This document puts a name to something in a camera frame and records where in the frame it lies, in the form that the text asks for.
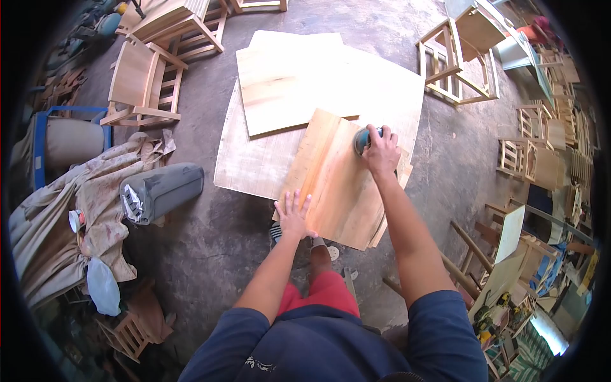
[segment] navy blue shirt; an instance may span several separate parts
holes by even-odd
[[[429,293],[409,309],[403,353],[362,327],[356,316],[308,305],[269,325],[253,309],[223,313],[210,338],[193,354],[179,382],[377,381],[414,372],[425,381],[487,381],[488,367],[462,296]]]

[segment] shorts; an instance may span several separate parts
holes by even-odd
[[[360,318],[359,305],[348,290],[343,278],[337,272],[326,271],[314,279],[308,297],[303,298],[290,281],[284,289],[278,314],[306,305],[327,305]]]

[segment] hand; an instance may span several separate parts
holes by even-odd
[[[382,126],[382,136],[378,134],[375,126],[367,125],[371,138],[371,147],[365,146],[363,160],[371,171],[376,182],[384,177],[395,178],[395,170],[401,157],[401,149],[397,147],[399,137],[390,133],[390,127]]]
[[[280,207],[280,203],[274,202],[276,206],[276,211],[278,211],[278,215],[280,216],[280,229],[282,230],[282,237],[286,236],[295,236],[299,237],[299,239],[303,239],[306,236],[310,237],[318,237],[318,234],[314,231],[311,231],[306,228],[306,214],[307,209],[310,207],[310,201],[312,201],[312,195],[308,195],[305,197],[305,202],[303,207],[301,207],[301,211],[299,210],[299,189],[295,190],[295,196],[293,197],[293,202],[291,203],[291,193],[288,191],[284,195],[285,202],[284,208],[286,208],[286,212],[282,211]]]

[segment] green striped cloth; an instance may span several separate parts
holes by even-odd
[[[536,331],[535,327],[529,322],[522,332],[516,337],[518,341],[519,356],[509,365],[508,375],[515,382],[537,382],[539,375],[552,362],[554,354],[549,348],[547,341]],[[498,349],[486,350],[492,359]],[[505,372],[503,357],[499,356],[494,360],[494,365],[499,370],[499,375]]]

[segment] plastic bag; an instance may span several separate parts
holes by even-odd
[[[121,313],[117,281],[111,269],[96,257],[92,257],[87,266],[87,288],[98,313],[111,316]]]

